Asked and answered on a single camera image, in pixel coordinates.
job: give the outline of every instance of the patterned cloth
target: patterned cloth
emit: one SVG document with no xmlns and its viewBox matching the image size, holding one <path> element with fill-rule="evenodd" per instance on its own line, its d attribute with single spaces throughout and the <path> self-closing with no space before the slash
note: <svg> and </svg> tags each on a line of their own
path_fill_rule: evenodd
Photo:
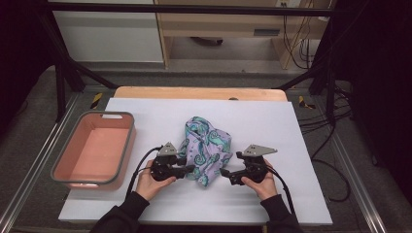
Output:
<svg viewBox="0 0 412 233">
<path fill-rule="evenodd" d="M 195 165 L 193 173 L 187 174 L 208 186 L 221 172 L 233 153 L 230 152 L 231 136 L 216 129 L 206 119 L 194 116 L 185 125 L 186 138 L 179 147 L 179 157 L 185 157 L 187 165 Z"/>
</svg>

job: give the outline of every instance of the black sleeve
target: black sleeve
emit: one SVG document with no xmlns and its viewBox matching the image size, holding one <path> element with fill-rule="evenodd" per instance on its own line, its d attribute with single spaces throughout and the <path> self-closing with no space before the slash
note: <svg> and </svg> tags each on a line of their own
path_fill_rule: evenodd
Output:
<svg viewBox="0 0 412 233">
<path fill-rule="evenodd" d="M 139 227 L 138 218 L 149 202 L 136 192 L 131 192 L 119 207 L 115 206 L 100 218 L 90 233 L 134 233 Z"/>
<path fill-rule="evenodd" d="M 266 200 L 261 201 L 260 204 L 269 215 L 269 221 L 266 222 L 267 232 L 303 232 L 296 216 L 289 213 L 280 194 L 267 198 Z"/>
</svg>

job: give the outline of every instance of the hand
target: hand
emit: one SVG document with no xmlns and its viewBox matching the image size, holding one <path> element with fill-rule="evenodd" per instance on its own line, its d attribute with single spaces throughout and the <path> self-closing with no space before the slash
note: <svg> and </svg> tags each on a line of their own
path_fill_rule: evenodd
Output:
<svg viewBox="0 0 412 233">
<path fill-rule="evenodd" d="M 152 200 L 164 187 L 176 181 L 176 177 L 168 178 L 164 181 L 157 182 L 151 174 L 153 160 L 149 160 L 146 164 L 146 169 L 139 175 L 136 186 L 136 192 L 139 193 L 147 201 Z"/>
<path fill-rule="evenodd" d="M 272 167 L 272 165 L 266 159 L 264 159 L 264 162 L 268 166 Z M 261 183 L 255 183 L 247 177 L 242 177 L 241 181 L 246 186 L 253 189 L 257 193 L 257 196 L 261 201 L 278 194 L 278 191 L 276 190 L 275 180 L 273 179 L 273 174 L 271 174 L 270 172 L 266 174 Z"/>
</svg>

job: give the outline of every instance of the person's arm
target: person's arm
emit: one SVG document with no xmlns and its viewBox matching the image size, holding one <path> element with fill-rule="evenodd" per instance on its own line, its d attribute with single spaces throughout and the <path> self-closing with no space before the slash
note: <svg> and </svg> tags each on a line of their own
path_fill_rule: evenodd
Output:
<svg viewBox="0 0 412 233">
<path fill-rule="evenodd" d="M 150 171 L 153 161 L 148 161 L 146 168 L 140 175 L 136 191 L 124 200 L 120 206 L 115 206 L 106 215 L 100 218 L 90 233 L 134 233 L 139 227 L 138 218 L 149 206 L 152 200 L 164 187 L 176 181 L 171 177 L 162 182 L 153 179 Z"/>
<path fill-rule="evenodd" d="M 280 194 L 269 197 L 261 201 L 260 204 L 269 215 L 269 221 L 266 222 L 267 232 L 303 232 L 299 226 L 296 215 L 289 213 Z"/>
<path fill-rule="evenodd" d="M 266 222 L 268 232 L 303 232 L 296 216 L 289 213 L 282 196 L 278 194 L 273 174 L 268 172 L 261 183 L 255 183 L 246 177 L 242 178 L 242 182 L 257 193 L 261 200 L 261 206 L 267 211 L 269 215 L 269 221 Z"/>
</svg>

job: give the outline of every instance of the pink tray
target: pink tray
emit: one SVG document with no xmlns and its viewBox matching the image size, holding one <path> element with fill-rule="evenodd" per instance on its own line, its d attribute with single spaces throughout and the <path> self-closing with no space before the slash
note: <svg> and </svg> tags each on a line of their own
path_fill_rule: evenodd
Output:
<svg viewBox="0 0 412 233">
<path fill-rule="evenodd" d="M 51 177 L 70 188 L 117 189 L 135 137 L 132 114 L 87 112 L 79 118 Z"/>
</svg>

